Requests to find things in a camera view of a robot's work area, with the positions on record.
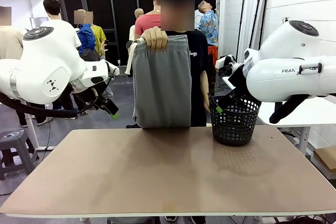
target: drawstring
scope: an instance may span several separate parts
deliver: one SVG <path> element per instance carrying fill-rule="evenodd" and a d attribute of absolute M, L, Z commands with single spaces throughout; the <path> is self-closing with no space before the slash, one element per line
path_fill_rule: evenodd
<path fill-rule="evenodd" d="M 128 62 L 127 62 L 125 74 L 131 74 L 130 71 L 132 67 L 134 50 L 138 44 L 143 43 L 144 41 L 145 41 L 144 38 L 136 39 L 135 41 L 133 41 L 133 44 L 130 46 L 130 54 L 128 56 Z"/>

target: cardboard box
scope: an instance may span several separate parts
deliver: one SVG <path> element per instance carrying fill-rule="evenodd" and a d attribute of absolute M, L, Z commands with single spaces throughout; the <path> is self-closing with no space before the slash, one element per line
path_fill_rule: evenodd
<path fill-rule="evenodd" d="M 316 156 L 330 172 L 336 172 L 336 146 L 314 150 Z"/>

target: black pants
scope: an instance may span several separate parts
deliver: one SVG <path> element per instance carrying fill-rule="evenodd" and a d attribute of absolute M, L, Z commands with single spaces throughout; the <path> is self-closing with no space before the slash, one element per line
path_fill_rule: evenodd
<path fill-rule="evenodd" d="M 29 103 L 30 106 L 39 108 L 39 109 L 45 109 L 45 105 L 41 104 L 35 104 L 35 103 Z M 27 121 L 25 119 L 25 113 L 16 111 L 17 116 L 19 117 L 19 121 L 21 125 L 27 125 Z M 35 116 L 37 123 L 42 123 L 45 121 L 45 116 Z"/>
<path fill-rule="evenodd" d="M 216 84 L 216 69 L 213 64 L 213 55 L 209 55 L 210 63 L 209 67 L 206 70 L 206 75 L 208 76 L 209 83 L 209 94 L 214 97 L 215 96 L 215 84 Z"/>
<path fill-rule="evenodd" d="M 64 89 L 63 93 L 61 94 L 61 96 L 55 102 L 52 103 L 53 109 L 56 110 L 56 109 L 61 109 L 61 107 L 63 107 L 65 110 L 74 110 L 73 108 L 74 104 L 72 103 L 70 93 L 71 93 L 71 86 L 67 86 Z M 78 107 L 78 110 L 84 109 L 85 103 L 80 101 L 75 94 L 72 94 L 72 95 L 73 95 L 73 100 L 75 101 L 75 104 Z"/>
<path fill-rule="evenodd" d="M 205 127 L 206 126 L 206 112 L 204 108 L 204 101 L 201 92 L 192 93 L 191 102 L 191 124 L 190 127 Z"/>

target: red shirt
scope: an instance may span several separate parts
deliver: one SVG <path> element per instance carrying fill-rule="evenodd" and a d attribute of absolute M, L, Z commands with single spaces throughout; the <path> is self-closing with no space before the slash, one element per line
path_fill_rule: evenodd
<path fill-rule="evenodd" d="M 141 36 L 144 31 L 154 26 L 161 27 L 161 14 L 145 14 L 137 18 L 135 22 L 135 33 Z"/>

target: tabletop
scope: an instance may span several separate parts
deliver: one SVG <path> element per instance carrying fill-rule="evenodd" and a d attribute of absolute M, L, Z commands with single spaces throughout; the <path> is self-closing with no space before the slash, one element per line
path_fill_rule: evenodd
<path fill-rule="evenodd" d="M 75 130 L 0 212 L 41 218 L 313 215 L 336 212 L 336 190 L 273 126 L 256 126 L 242 147 L 217 143 L 211 127 Z"/>
<path fill-rule="evenodd" d="M 234 89 L 229 82 L 229 77 L 223 77 L 223 81 Z M 263 124 L 276 127 L 310 127 L 326 124 L 336 124 L 336 104 L 320 97 L 306 99 L 292 113 L 276 124 L 269 122 L 274 113 L 274 102 L 263 102 L 259 109 L 258 117 Z"/>

